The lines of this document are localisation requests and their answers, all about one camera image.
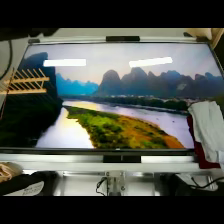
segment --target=black cable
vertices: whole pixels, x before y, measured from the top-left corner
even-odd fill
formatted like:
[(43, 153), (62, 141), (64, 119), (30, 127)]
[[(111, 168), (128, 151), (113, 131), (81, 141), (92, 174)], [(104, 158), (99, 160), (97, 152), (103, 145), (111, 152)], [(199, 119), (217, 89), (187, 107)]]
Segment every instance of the black cable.
[(106, 196), (104, 193), (98, 191), (98, 189), (100, 188), (101, 184), (102, 184), (105, 180), (107, 180), (107, 178), (106, 178), (106, 177), (103, 177), (103, 178), (100, 180), (100, 182), (97, 183), (97, 185), (96, 185), (96, 193), (97, 193), (97, 194), (102, 194), (103, 196)]
[(215, 182), (217, 182), (217, 181), (219, 181), (219, 180), (223, 180), (223, 179), (224, 179), (224, 177), (219, 177), (219, 178), (213, 180), (212, 182), (210, 182), (210, 183), (208, 183), (208, 184), (206, 184), (206, 185), (204, 185), (204, 186), (200, 186), (200, 185), (198, 185), (198, 184), (196, 183), (196, 181), (195, 181), (194, 179), (192, 179), (192, 180), (194, 181), (194, 183), (195, 183), (197, 186), (194, 186), (194, 185), (189, 185), (189, 186), (190, 186), (190, 187), (194, 187), (194, 188), (196, 188), (196, 189), (204, 189), (204, 188), (210, 186), (211, 184), (213, 184), (213, 183), (215, 183)]
[(8, 71), (9, 71), (11, 65), (12, 65), (12, 57), (13, 57), (12, 41), (9, 40), (8, 43), (9, 43), (9, 62), (8, 62), (8, 65), (7, 65), (7, 68), (6, 68), (5, 72), (1, 75), (0, 80), (8, 73)]

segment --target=river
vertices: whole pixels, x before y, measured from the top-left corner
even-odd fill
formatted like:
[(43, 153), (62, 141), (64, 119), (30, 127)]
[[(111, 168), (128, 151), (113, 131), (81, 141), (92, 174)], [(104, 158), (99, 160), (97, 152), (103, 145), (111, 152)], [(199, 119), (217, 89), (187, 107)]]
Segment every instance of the river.
[[(86, 101), (64, 101), (63, 105), (111, 112), (150, 121), (160, 126), (167, 134), (175, 136), (185, 148), (194, 148), (185, 115), (109, 106)], [(87, 131), (75, 119), (67, 119), (67, 115), (67, 110), (62, 108), (57, 121), (40, 137), (36, 147), (93, 148)]]

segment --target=white cloth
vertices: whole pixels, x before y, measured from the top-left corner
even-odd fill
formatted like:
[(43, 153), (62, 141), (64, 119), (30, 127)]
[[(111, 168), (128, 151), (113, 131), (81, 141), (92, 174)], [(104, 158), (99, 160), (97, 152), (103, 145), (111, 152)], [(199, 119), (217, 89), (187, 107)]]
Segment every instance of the white cloth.
[(194, 137), (202, 144), (209, 162), (224, 163), (224, 120), (216, 102), (199, 102), (188, 109), (193, 118)]

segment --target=white sky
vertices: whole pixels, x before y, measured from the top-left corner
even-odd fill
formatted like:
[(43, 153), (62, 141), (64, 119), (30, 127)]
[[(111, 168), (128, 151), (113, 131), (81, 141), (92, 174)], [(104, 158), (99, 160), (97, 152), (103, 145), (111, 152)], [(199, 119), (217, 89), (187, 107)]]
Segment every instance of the white sky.
[(64, 79), (95, 82), (100, 84), (104, 73), (113, 69), (120, 78), (130, 73), (129, 61), (171, 57), (173, 63), (142, 67), (148, 74), (155, 75), (168, 70), (180, 74), (204, 75), (210, 72), (214, 76), (221, 73), (206, 44), (180, 43), (104, 43), (104, 44), (57, 44), (35, 45), (27, 49), (25, 58), (40, 52), (47, 52), (48, 59), (86, 59), (85, 67), (56, 67)]

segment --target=flat screen monitor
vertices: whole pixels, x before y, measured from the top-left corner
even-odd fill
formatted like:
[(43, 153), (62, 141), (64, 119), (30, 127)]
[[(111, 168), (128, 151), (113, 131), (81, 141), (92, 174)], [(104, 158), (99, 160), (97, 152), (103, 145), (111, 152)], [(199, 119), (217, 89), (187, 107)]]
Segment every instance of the flat screen monitor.
[(224, 102), (222, 70), (205, 43), (29, 45), (1, 81), (1, 148), (192, 149), (188, 107)]

